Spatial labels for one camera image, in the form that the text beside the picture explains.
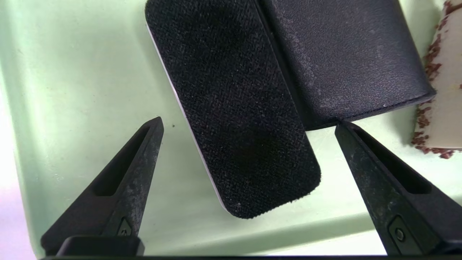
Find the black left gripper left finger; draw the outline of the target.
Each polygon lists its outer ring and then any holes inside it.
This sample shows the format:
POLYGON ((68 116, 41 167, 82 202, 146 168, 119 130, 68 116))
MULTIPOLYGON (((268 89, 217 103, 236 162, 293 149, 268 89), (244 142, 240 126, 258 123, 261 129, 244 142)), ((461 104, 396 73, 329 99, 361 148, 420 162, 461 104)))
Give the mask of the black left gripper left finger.
POLYGON ((42 235, 46 256, 142 256, 138 236, 164 134, 145 122, 42 235))

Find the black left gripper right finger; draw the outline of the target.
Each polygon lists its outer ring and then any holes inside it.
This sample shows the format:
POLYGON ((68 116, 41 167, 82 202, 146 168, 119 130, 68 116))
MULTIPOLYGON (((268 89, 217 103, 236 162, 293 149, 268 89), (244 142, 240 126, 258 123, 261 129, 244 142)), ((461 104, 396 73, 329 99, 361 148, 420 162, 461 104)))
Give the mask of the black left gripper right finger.
POLYGON ((335 136, 388 255, 461 255, 460 204, 357 125, 335 136))

